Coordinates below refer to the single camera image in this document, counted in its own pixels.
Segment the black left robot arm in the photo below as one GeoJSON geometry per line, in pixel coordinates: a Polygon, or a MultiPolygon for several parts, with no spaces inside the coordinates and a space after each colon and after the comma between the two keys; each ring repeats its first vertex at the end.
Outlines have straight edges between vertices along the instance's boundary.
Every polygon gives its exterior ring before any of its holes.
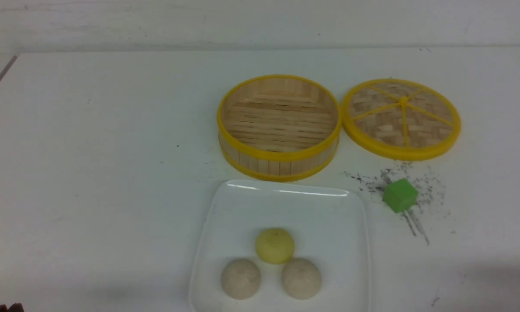
{"type": "Polygon", "coordinates": [[[11,306],[0,305],[0,312],[25,312],[25,310],[22,304],[14,303],[11,306]]]}

